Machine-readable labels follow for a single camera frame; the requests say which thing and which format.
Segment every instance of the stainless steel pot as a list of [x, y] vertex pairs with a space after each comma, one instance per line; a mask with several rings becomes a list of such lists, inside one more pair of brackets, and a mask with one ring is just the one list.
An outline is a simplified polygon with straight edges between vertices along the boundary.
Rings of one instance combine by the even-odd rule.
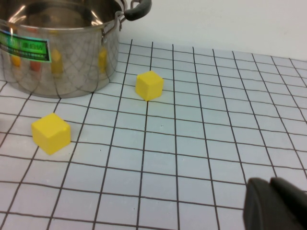
[[70, 98], [106, 86], [118, 62], [118, 32], [151, 0], [0, 0], [4, 78], [33, 95]]

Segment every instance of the pot handle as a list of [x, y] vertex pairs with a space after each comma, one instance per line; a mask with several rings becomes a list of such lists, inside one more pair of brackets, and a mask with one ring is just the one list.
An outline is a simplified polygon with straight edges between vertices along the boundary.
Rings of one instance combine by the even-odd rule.
[[[133, 4], [138, 2], [137, 7], [133, 8]], [[147, 15], [152, 7], [152, 0], [132, 0], [131, 9], [124, 12], [128, 21], [135, 21]]]

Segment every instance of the white grid mat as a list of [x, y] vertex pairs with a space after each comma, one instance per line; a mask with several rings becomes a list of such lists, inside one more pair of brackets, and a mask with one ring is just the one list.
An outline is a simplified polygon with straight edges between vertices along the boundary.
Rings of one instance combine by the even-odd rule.
[[[1, 230], [243, 230], [250, 177], [307, 191], [307, 62], [131, 41], [82, 98], [0, 81]], [[136, 75], [156, 71], [145, 102]], [[57, 113], [72, 143], [48, 156], [32, 122]]]

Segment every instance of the sticker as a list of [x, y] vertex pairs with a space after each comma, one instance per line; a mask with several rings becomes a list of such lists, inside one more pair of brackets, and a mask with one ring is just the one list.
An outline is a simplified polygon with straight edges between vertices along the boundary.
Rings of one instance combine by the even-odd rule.
[[18, 36], [0, 30], [0, 48], [31, 61], [51, 62], [48, 39]]

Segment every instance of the pot rim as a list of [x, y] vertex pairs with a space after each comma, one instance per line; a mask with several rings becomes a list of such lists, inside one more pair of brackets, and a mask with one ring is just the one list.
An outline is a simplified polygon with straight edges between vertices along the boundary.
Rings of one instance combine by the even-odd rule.
[[0, 25], [5, 25], [9, 28], [15, 29], [22, 29], [27, 30], [30, 32], [35, 33], [49, 33], [49, 34], [63, 34], [63, 33], [86, 33], [90, 31], [96, 31], [104, 29], [106, 26], [110, 25], [112, 22], [117, 21], [120, 17], [124, 15], [124, 11], [127, 9], [127, 1], [126, 0], [114, 0], [117, 3], [121, 3], [120, 6], [122, 8], [122, 11], [117, 11], [115, 13], [115, 18], [109, 22], [100, 24], [100, 25], [94, 25], [94, 26], [87, 26], [87, 27], [78, 27], [78, 28], [46, 28], [46, 27], [37, 27], [37, 26], [28, 26], [28, 25], [18, 25], [15, 23], [11, 23], [9, 21], [0, 19]]

